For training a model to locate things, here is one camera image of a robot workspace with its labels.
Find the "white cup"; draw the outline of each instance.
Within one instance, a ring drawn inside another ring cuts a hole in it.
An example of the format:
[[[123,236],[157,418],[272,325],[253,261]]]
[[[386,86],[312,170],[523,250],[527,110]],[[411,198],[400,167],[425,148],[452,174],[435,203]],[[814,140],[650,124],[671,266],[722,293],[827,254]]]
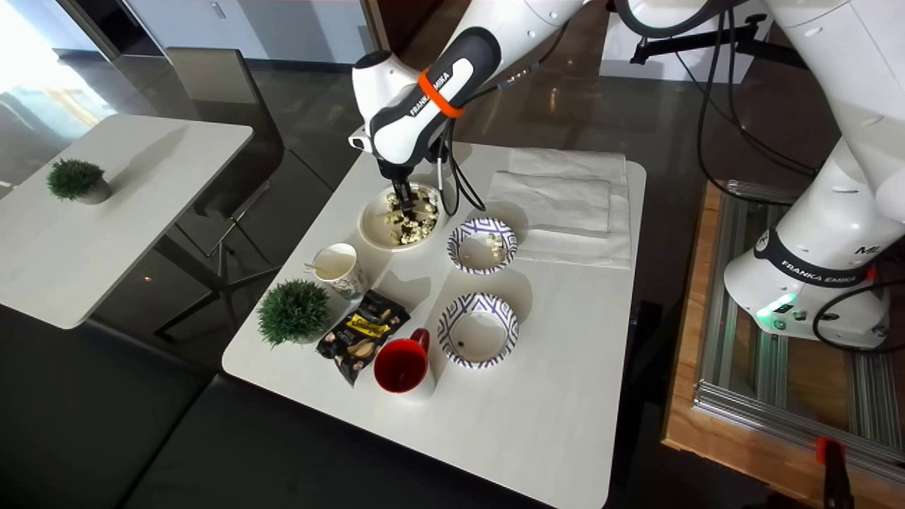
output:
[[[315,276],[336,295],[357,301],[367,293],[360,252],[350,244],[332,244],[315,254]]]

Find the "red mug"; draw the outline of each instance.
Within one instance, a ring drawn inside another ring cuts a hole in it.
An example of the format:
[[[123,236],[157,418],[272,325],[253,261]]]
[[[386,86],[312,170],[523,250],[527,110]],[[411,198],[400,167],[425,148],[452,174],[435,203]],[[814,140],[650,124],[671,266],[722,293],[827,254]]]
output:
[[[434,392],[428,346],[428,329],[420,329],[411,339],[387,343],[373,360],[377,384],[387,393],[428,397]]]

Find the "white bowl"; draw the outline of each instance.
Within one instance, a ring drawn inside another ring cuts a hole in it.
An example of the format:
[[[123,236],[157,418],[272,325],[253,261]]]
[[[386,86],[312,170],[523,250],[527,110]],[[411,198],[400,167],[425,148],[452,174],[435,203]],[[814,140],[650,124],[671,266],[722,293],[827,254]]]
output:
[[[439,346],[465,369],[497,365],[514,339],[517,317],[493,295],[465,295],[442,314]]]
[[[363,239],[380,250],[411,250],[431,242],[444,223],[442,194],[425,185],[411,185],[422,198],[415,220],[404,219],[395,203],[394,188],[383,191],[360,219]]]
[[[461,271],[493,276],[511,263],[517,239],[497,219],[472,219],[451,239],[451,259]]]

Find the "decorative bowl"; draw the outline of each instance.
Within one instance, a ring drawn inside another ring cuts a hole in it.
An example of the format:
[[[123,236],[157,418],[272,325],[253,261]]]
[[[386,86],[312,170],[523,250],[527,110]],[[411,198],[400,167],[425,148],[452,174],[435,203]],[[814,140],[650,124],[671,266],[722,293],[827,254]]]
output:
[[[472,219],[451,239],[451,259],[461,271],[493,276],[511,263],[517,239],[497,219]]]
[[[514,339],[517,317],[493,295],[465,295],[442,314],[439,346],[465,369],[497,365]]]

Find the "potted plant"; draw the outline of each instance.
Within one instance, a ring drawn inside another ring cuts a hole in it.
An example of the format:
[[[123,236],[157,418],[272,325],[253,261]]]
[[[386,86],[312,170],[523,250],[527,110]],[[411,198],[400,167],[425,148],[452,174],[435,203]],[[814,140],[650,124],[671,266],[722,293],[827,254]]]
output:
[[[111,185],[106,182],[106,170],[80,158],[53,162],[49,188],[53,196],[66,201],[99,203],[111,198]]]
[[[306,281],[281,284],[261,302],[261,335],[272,343],[315,343],[328,325],[328,295]]]

